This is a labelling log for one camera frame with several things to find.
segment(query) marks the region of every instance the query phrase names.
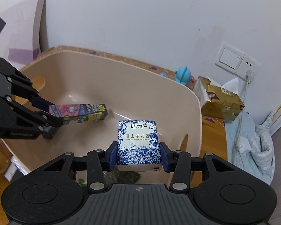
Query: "beige plastic bin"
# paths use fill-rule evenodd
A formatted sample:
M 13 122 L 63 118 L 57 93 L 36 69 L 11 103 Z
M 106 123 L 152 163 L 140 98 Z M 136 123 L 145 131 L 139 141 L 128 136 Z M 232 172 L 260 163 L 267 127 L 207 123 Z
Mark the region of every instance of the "beige plastic bin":
M 95 149 L 106 150 L 117 140 L 118 121 L 156 121 L 158 138 L 171 150 L 180 149 L 188 134 L 186 151 L 199 156 L 202 122 L 200 104 L 187 87 L 150 71 L 81 52 L 56 52 L 23 70 L 33 79 L 43 76 L 41 96 L 55 104 L 104 103 L 109 114 L 98 122 L 62 126 L 53 140 L 6 139 L 11 153 L 32 171 L 64 152 L 85 156 Z M 34 109 L 30 102 L 26 107 Z M 163 170 L 141 172 L 139 183 L 168 183 Z

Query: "label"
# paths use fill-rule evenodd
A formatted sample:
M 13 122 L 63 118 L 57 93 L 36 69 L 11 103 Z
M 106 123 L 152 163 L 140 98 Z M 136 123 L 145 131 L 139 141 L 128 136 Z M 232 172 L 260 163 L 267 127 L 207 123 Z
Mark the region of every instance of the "label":
M 230 93 L 229 90 L 226 90 L 226 89 L 223 88 L 223 87 L 221 87 L 220 89 L 222 90 L 222 92 L 223 92 L 224 94 L 231 96 L 231 93 Z
M 225 106 L 224 109 L 222 110 L 222 112 L 227 113 L 227 112 L 229 112 L 230 109 L 231 109 L 231 107 Z

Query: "screw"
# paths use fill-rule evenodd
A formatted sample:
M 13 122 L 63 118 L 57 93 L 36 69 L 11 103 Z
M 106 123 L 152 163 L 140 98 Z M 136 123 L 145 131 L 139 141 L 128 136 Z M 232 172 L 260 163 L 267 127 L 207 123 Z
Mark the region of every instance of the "screw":
M 95 183 L 90 184 L 90 188 L 93 189 L 93 190 L 101 190 L 104 187 L 105 187 L 105 185 L 103 183 L 100 183 L 100 182 L 95 182 Z
M 185 183 L 174 183 L 172 187 L 176 190 L 185 190 L 187 188 L 187 185 Z

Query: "light blue cloth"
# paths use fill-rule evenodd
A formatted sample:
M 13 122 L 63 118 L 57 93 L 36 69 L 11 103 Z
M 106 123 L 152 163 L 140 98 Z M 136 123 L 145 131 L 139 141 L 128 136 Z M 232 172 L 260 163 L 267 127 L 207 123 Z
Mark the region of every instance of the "light blue cloth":
M 241 136 L 248 139 L 252 151 L 249 153 L 239 153 L 237 151 L 234 165 L 270 184 L 275 169 L 274 147 L 268 132 L 273 114 L 270 114 L 262 125 L 256 126 L 250 114 L 243 111 L 243 115 Z M 225 120 L 228 161 L 231 163 L 233 163 L 232 158 L 235 153 L 235 138 L 240 117 L 241 114 L 234 121 Z

